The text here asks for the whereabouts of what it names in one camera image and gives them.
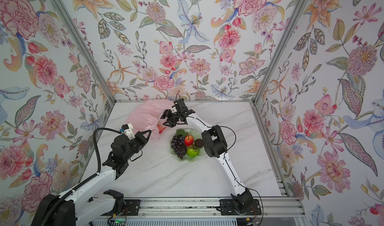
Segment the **pink plastic bag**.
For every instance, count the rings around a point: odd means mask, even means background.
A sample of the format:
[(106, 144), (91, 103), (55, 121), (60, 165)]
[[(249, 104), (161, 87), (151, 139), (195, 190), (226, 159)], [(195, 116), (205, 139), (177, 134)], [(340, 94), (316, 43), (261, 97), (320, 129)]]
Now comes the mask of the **pink plastic bag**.
[(163, 112), (170, 109), (174, 103), (167, 99), (147, 100), (139, 105), (127, 118), (126, 123), (133, 125), (133, 132), (151, 130), (151, 140), (158, 140), (161, 136), (158, 124), (163, 124), (161, 119)]

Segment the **red apple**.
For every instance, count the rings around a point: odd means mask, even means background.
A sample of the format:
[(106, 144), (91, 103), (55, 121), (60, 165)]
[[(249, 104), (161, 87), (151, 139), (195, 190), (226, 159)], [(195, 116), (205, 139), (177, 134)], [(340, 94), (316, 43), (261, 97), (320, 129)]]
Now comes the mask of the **red apple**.
[(194, 138), (192, 135), (188, 135), (185, 137), (184, 144), (186, 147), (192, 146), (194, 144)]

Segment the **yellow red mango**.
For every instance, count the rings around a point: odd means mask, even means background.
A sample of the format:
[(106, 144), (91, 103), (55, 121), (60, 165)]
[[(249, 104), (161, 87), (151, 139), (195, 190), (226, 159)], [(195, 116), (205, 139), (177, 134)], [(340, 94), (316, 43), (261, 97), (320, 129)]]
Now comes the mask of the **yellow red mango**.
[(165, 129), (167, 129), (166, 126), (164, 126), (163, 124), (158, 124), (159, 134), (161, 134)]

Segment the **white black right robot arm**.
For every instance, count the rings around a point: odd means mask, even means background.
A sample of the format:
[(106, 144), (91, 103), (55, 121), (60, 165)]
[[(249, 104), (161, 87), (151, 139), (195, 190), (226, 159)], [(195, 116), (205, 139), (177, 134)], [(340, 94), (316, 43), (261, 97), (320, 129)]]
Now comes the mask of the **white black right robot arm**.
[(227, 144), (222, 127), (210, 125), (203, 121), (194, 110), (189, 109), (183, 99), (174, 101), (174, 105), (166, 109), (161, 117), (166, 122), (164, 126), (173, 128), (178, 124), (188, 125), (201, 133), (204, 149), (208, 157), (214, 159), (221, 168), (231, 189), (232, 207), (239, 215), (248, 211), (257, 213), (251, 190), (243, 185), (229, 157), (230, 147)]

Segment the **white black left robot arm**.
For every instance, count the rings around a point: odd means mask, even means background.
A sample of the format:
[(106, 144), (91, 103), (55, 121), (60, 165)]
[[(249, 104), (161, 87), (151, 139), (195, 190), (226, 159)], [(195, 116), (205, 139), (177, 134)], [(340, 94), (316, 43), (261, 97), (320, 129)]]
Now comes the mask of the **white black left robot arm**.
[(98, 170), (74, 187), (55, 196), (42, 199), (33, 218), (33, 226), (85, 226), (92, 220), (108, 214), (121, 215), (129, 208), (124, 194), (107, 190), (100, 197), (93, 197), (104, 187), (117, 180), (128, 168), (132, 157), (148, 143), (151, 131), (130, 133), (118, 131), (111, 144), (107, 160), (98, 161)]

